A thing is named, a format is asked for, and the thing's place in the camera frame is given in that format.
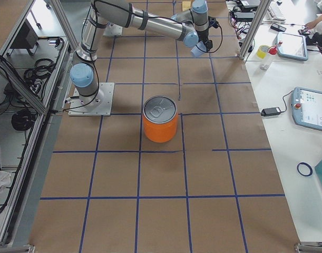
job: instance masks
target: pull tab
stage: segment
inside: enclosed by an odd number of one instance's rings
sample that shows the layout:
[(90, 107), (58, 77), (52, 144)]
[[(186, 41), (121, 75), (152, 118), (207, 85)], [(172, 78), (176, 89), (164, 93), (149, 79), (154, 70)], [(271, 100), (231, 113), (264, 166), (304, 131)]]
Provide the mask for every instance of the pull tab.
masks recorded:
[(158, 118), (162, 113), (163, 108), (160, 106), (154, 106), (154, 108), (150, 111), (150, 114), (155, 118)]

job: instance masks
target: tablet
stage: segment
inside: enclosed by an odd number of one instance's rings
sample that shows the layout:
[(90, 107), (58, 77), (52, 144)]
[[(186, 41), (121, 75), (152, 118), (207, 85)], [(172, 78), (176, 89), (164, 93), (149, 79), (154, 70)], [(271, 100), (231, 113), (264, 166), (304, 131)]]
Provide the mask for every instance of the tablet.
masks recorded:
[(292, 115), (297, 125), (322, 130), (322, 91), (296, 87), (292, 93)]
[(279, 32), (276, 37), (276, 43), (282, 41), (278, 47), (280, 57), (290, 58), (297, 61), (308, 60), (306, 40), (302, 35)]

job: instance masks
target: keyboard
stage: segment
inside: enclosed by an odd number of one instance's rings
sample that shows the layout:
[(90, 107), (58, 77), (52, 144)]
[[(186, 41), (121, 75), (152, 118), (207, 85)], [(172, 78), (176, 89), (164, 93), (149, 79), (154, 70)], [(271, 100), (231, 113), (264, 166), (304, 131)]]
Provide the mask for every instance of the keyboard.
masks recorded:
[(277, 2), (272, 1), (270, 3), (267, 13), (273, 22), (285, 23), (285, 21), (286, 21), (286, 18), (283, 15), (283, 13), (281, 13)]

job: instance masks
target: blue ring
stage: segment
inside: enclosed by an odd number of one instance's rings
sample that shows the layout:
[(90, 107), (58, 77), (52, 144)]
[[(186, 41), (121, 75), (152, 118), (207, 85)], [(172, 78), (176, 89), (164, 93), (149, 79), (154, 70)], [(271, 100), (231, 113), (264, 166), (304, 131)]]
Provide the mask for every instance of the blue ring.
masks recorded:
[[(300, 172), (300, 170), (299, 170), (299, 166), (300, 166), (300, 165), (305, 165), (305, 166), (309, 169), (309, 174), (302, 174), (302, 173)], [(299, 174), (300, 174), (300, 175), (302, 175), (302, 176), (304, 176), (304, 177), (309, 177), (310, 175), (312, 175), (312, 174), (313, 174), (313, 169), (312, 169), (312, 167), (311, 167), (308, 163), (305, 163), (305, 162), (301, 162), (301, 163), (299, 163), (299, 164), (297, 165), (297, 170), (298, 170)]]

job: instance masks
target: can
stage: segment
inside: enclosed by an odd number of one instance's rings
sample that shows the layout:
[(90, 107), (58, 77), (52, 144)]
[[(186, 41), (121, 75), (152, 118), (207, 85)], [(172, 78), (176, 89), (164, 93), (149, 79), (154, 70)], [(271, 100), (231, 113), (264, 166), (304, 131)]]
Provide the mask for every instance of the can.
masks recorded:
[(153, 142), (170, 141), (177, 131), (177, 106), (165, 96), (153, 96), (143, 106), (143, 131)]

